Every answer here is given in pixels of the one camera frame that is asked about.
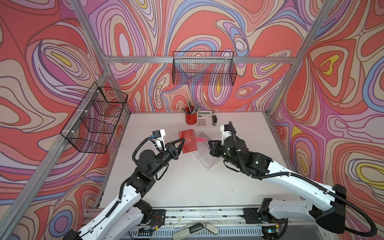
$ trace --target clear plastic box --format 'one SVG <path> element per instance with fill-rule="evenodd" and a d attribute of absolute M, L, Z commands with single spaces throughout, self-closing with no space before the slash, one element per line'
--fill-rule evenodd
<path fill-rule="evenodd" d="M 214 165 L 219 162 L 218 157 L 213 157 L 209 154 L 210 149 L 208 145 L 208 141 L 210 140 L 203 132 L 196 137 L 206 138 L 206 142 L 196 142 L 197 151 L 193 151 L 193 155 L 201 162 L 201 164 L 207 169 L 210 170 Z"/>

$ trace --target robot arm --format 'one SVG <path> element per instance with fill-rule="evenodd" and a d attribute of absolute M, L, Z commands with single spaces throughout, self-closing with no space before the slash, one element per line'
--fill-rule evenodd
<path fill-rule="evenodd" d="M 139 144 L 132 155 L 137 167 L 134 173 L 121 184 L 119 195 L 91 222 L 81 227 L 78 232 L 70 230 L 63 240 L 120 239 L 128 229 L 139 224 L 147 225 L 150 222 L 152 207 L 142 198 L 156 180 L 161 179 L 168 168 L 159 178 L 157 173 L 168 166 L 171 159 L 179 158 L 185 142 L 182 138 L 164 146 L 164 136 L 164 130 L 154 131 L 151 137 Z M 137 152 L 147 141 L 151 141 L 159 153 L 155 155 L 152 150 L 147 149 L 140 154 L 139 159 L 136 159 Z"/>
<path fill-rule="evenodd" d="M 250 152 L 245 141 L 236 136 L 231 122 L 220 128 L 222 140 L 209 141 L 210 154 L 222 157 L 241 172 L 255 179 L 277 184 L 306 199 L 299 202 L 277 201 L 264 199 L 262 207 L 257 210 L 258 219 L 265 222 L 276 222 L 277 219 L 294 218 L 312 220 L 322 228 L 344 233 L 345 230 L 354 234 L 372 237 L 376 234 L 375 223 L 361 209 L 346 200 L 346 188 L 336 184 L 329 186 L 299 175 L 258 152 Z M 370 232 L 358 232 L 345 227 L 345 206 L 348 205 L 361 214 L 371 226 Z"/>

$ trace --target wire basket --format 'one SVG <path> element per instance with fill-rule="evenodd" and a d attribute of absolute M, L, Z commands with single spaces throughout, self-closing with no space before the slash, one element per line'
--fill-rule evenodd
<path fill-rule="evenodd" d="M 174 51 L 174 85 L 233 86 L 237 71 L 232 51 Z"/>
<path fill-rule="evenodd" d="M 128 95 L 117 89 L 97 87 L 71 130 L 66 136 L 62 130 L 62 135 L 79 152 L 105 154 L 127 99 Z"/>

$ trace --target wire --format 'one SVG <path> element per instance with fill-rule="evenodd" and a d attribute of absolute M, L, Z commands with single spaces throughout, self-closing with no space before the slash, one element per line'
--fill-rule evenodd
<path fill-rule="evenodd" d="M 163 220 L 159 216 L 153 215 L 151 218 L 153 218 L 153 217 L 157 217 L 159 219 L 157 221 L 156 225 L 159 225 L 159 221 L 161 221 L 161 225 L 163 225 Z"/>
<path fill-rule="evenodd" d="M 169 163 L 167 163 L 167 168 L 165 169 L 165 171 L 163 172 L 163 174 L 159 178 L 157 178 L 157 174 L 156 174 L 156 180 L 157 181 L 159 181 L 164 176 L 165 172 L 168 170 L 168 167 L 169 167 Z"/>
<path fill-rule="evenodd" d="M 81 236 L 78 236 L 77 238 L 75 238 L 74 240 L 78 240 L 78 239 L 81 239 L 83 236 L 85 236 L 87 233 L 89 233 L 91 230 L 89 230 L 88 232 L 84 233 L 83 235 Z"/>
<path fill-rule="evenodd" d="M 163 141 L 161 141 L 160 139 L 157 139 L 157 138 L 155 138 L 155 137 L 153 137 L 153 139 L 156 139 L 156 140 L 160 141 L 160 144 L 161 144 L 161 150 L 162 150 L 162 152 L 164 152 L 164 151 L 165 151 L 165 147 L 164 147 L 164 143 L 163 143 Z"/>
<path fill-rule="evenodd" d="M 231 168 L 231 167 L 228 167 L 226 164 L 225 164 L 225 159 L 223 159 L 223 163 L 224 163 L 224 166 L 226 166 L 228 169 L 232 170 L 232 171 L 235 171 L 235 172 L 240 172 L 239 170 L 236 170 L 234 168 Z"/>
<path fill-rule="evenodd" d="M 132 160 L 133 160 L 134 162 L 137 161 L 137 159 L 136 159 L 136 154 L 137 154 L 137 152 L 140 150 L 140 148 L 141 148 L 141 147 L 142 147 L 148 140 L 150 140 L 150 141 L 155 145 L 156 149 L 157 149 L 159 152 L 164 152 L 164 150 L 161 150 L 161 149 L 157 146 L 157 143 L 156 143 L 156 141 L 154 140 L 154 138 L 147 137 L 146 139 L 144 139 L 144 140 L 137 146 L 137 148 L 136 148 L 135 151 L 133 152 L 133 154 L 132 154 Z"/>
<path fill-rule="evenodd" d="M 335 194 L 333 192 L 328 191 L 328 189 L 326 189 L 325 187 L 323 187 L 323 186 L 319 185 L 318 183 L 312 181 L 309 178 L 306 178 L 306 177 L 304 177 L 304 176 L 302 176 L 300 174 L 293 173 L 293 172 L 278 172 L 278 173 L 268 174 L 268 175 L 264 175 L 264 176 L 255 176 L 255 175 L 252 175 L 251 173 L 249 173 L 245 169 L 244 160 L 243 160 L 243 158 L 240 155 L 239 147 L 237 145 L 236 131 L 235 131 L 235 128 L 233 127 L 231 121 L 229 122 L 229 127 L 230 127 L 230 131 L 232 133 L 233 143 L 235 145 L 235 150 L 236 150 L 237 159 L 238 159 L 238 162 L 239 162 L 239 165 L 240 165 L 241 172 L 245 173 L 247 176 L 250 176 L 251 178 L 260 179 L 260 180 L 261 179 L 271 178 L 271 177 L 278 177 L 278 176 L 293 176 L 293 177 L 297 177 L 297 178 L 299 178 L 301 180 L 304 180 L 307 183 L 317 187 L 320 191 L 323 191 L 324 193 L 329 194 L 332 197 L 340 200 L 344 204 L 350 206 L 353 210 L 355 210 L 362 217 L 364 217 L 364 219 L 368 222 L 369 226 L 371 227 L 371 230 L 369 232 L 360 232 L 360 231 L 356 231 L 356 230 L 350 229 L 348 227 L 345 227 L 346 231 L 348 231 L 348 232 L 350 232 L 352 234 L 363 236 L 363 237 L 373 237 L 374 235 L 376 235 L 377 227 L 376 227 L 375 222 L 373 222 L 372 219 L 363 210 L 361 210 L 358 206 L 354 205 L 353 203 L 351 203 L 350 201 L 346 200 L 345 198 L 340 197 L 339 195 L 337 195 L 337 194 Z"/>
<path fill-rule="evenodd" d="M 97 227 L 97 225 L 99 225 L 102 221 L 104 221 L 105 218 L 106 218 L 106 217 L 104 217 L 100 222 L 98 222 L 95 226 L 93 226 L 93 228 L 92 228 L 91 230 L 89 230 L 88 232 L 84 233 L 84 234 L 81 235 L 81 236 L 78 236 L 78 237 L 75 238 L 74 240 L 78 240 L 78 239 L 82 238 L 83 236 L 85 236 L 86 234 L 88 234 L 89 232 L 93 231 L 93 229 L 94 229 L 95 227 Z"/>
<path fill-rule="evenodd" d="M 277 236 L 277 238 L 273 238 L 273 240 L 278 240 L 278 239 L 280 239 L 280 238 L 285 234 L 285 231 L 287 230 L 287 227 L 288 227 L 288 218 L 285 219 L 284 228 L 283 228 L 283 230 L 281 231 L 281 233 Z"/>
<path fill-rule="evenodd" d="M 160 222 L 160 218 L 158 217 L 158 220 L 157 220 L 157 223 L 156 223 L 156 225 L 159 225 L 159 222 Z"/>
<path fill-rule="evenodd" d="M 135 239 L 131 236 L 131 233 L 130 233 L 130 232 L 128 232 L 128 234 L 129 234 L 129 236 L 132 238 L 132 240 L 135 240 Z"/>

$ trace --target colorful patterned wall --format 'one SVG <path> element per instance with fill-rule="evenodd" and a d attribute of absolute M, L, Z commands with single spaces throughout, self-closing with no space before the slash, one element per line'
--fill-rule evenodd
<path fill-rule="evenodd" d="M 20 221 L 10 240 L 63 239 L 94 207 L 128 116 L 123 114 L 106 154 L 79 153 L 71 145 Z"/>
<path fill-rule="evenodd" d="M 100 75 L 67 1 L 0 1 L 0 218 Z M 105 155 L 67 147 L 10 239 L 60 239 L 79 227 L 126 121 Z"/>
<path fill-rule="evenodd" d="M 339 1 L 272 114 L 295 169 L 344 185 L 348 200 L 376 222 L 376 240 L 384 239 L 383 39 L 383 1 Z M 368 231 L 349 209 L 346 220 Z"/>
<path fill-rule="evenodd" d="M 106 55 L 172 56 L 232 50 L 235 56 L 295 56 L 322 2 L 316 0 L 95 0 L 85 5 Z M 237 64 L 232 86 L 174 86 L 171 64 L 114 64 L 132 111 L 259 111 L 288 66 Z"/>
<path fill-rule="evenodd" d="M 114 66 L 124 67 L 121 63 Z M 199 101 L 205 110 L 258 111 L 266 109 L 288 66 L 247 64 L 234 86 L 199 86 L 173 85 L 172 64 L 146 63 L 127 71 L 118 83 L 128 94 L 131 111 L 181 111 L 188 106 L 186 99 Z"/>

